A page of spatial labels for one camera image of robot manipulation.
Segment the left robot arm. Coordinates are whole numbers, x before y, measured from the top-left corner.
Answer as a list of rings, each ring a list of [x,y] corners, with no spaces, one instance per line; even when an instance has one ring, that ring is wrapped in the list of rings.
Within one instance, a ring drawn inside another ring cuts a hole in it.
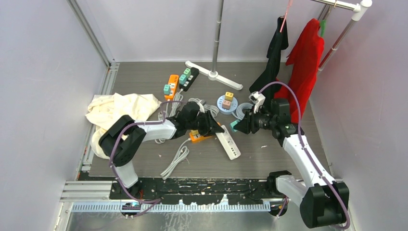
[[[177,139],[189,130],[197,130],[204,137],[225,131],[211,113],[202,110],[196,102],[188,102],[174,116],[158,121],[137,121],[129,115],[121,116],[102,135],[98,144],[109,157],[109,165],[122,184],[123,195],[133,199],[140,194],[132,159],[143,142]]]

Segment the white power strip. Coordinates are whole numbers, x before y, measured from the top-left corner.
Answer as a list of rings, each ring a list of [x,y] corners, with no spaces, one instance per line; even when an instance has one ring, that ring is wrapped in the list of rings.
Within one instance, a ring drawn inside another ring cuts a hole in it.
[[[230,160],[237,159],[238,157],[241,156],[241,152],[238,149],[234,139],[230,135],[228,129],[226,128],[225,125],[221,125],[221,128],[223,128],[224,132],[220,133],[217,132],[216,136],[217,139],[220,141],[222,147],[224,148],[228,158]]]

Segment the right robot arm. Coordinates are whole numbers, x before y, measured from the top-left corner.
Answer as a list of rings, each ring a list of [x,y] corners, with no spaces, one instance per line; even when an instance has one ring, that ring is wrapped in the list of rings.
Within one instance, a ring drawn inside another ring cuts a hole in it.
[[[316,158],[299,124],[291,121],[288,101],[275,99],[264,107],[264,100],[254,96],[250,100],[253,107],[245,112],[234,129],[245,134],[270,130],[303,178],[300,183],[287,170],[271,172],[268,194],[275,198],[282,194],[290,198],[299,207],[308,228],[348,225],[349,188],[344,182],[337,182]]]

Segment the teal plug adapter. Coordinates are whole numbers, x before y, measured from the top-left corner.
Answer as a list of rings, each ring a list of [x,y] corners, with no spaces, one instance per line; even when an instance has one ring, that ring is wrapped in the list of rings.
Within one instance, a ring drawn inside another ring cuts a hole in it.
[[[230,127],[231,127],[231,130],[233,131],[233,132],[237,132],[237,130],[234,128],[238,123],[240,122],[240,120],[234,120],[233,122],[231,122],[230,123]]]

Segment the round blue power socket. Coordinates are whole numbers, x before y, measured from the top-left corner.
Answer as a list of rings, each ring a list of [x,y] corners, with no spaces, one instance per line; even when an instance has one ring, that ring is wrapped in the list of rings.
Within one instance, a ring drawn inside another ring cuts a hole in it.
[[[227,101],[225,99],[225,95],[222,95],[217,100],[217,107],[219,109],[219,112],[224,115],[231,115],[232,113],[234,113],[238,108],[238,105],[238,101],[235,97],[232,97],[231,101]]]

